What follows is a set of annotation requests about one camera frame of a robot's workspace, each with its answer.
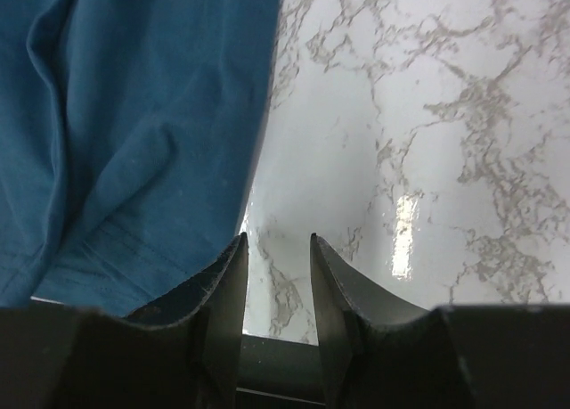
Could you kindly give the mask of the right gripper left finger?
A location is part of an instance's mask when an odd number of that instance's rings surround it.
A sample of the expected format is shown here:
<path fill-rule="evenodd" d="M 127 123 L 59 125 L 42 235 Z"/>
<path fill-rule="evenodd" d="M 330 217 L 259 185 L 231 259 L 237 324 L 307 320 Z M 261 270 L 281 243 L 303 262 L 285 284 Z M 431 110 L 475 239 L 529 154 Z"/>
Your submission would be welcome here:
<path fill-rule="evenodd" d="M 248 240 L 126 317 L 35 301 L 1 312 L 4 408 L 232 408 Z"/>

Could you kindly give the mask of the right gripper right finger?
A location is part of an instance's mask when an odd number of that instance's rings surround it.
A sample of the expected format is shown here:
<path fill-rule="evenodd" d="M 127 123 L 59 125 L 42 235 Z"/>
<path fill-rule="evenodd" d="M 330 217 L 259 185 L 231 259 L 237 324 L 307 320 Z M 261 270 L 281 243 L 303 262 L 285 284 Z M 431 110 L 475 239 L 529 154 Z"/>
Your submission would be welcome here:
<path fill-rule="evenodd" d="M 310 240 L 329 408 L 566 408 L 566 305 L 417 307 Z"/>

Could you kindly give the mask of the blue t shirt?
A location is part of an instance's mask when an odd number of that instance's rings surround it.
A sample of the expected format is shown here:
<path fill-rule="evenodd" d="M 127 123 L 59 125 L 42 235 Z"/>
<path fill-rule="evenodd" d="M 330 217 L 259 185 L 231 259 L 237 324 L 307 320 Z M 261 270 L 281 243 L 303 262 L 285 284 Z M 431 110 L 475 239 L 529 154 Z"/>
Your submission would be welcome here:
<path fill-rule="evenodd" d="M 235 235 L 281 0 L 1 0 L 1 304 L 124 316 Z"/>

